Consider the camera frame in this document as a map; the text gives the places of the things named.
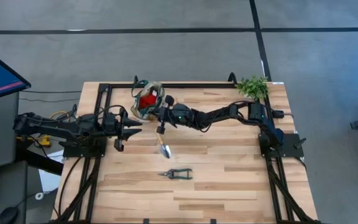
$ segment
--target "gray carpet floor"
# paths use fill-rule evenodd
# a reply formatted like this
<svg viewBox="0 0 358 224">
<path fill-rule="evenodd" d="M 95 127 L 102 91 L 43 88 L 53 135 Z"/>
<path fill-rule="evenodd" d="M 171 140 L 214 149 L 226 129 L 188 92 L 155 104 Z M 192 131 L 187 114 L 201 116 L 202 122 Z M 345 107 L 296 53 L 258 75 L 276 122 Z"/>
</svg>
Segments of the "gray carpet floor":
<svg viewBox="0 0 358 224">
<path fill-rule="evenodd" d="M 358 0 L 255 0 L 262 28 L 358 27 Z M 248 0 L 0 0 L 0 30 L 253 27 Z M 272 81 L 285 82 L 305 142 L 319 219 L 358 223 L 358 32 L 263 33 Z M 32 90 L 81 90 L 86 81 L 225 80 L 263 75 L 253 32 L 179 34 L 0 34 L 0 59 Z M 21 93 L 22 98 L 80 95 Z M 49 116 L 63 103 L 20 101 Z M 50 151 L 60 150 L 54 145 Z M 41 191 L 29 169 L 29 194 Z M 27 223 L 46 222 L 55 194 L 29 199 Z"/>
</svg>

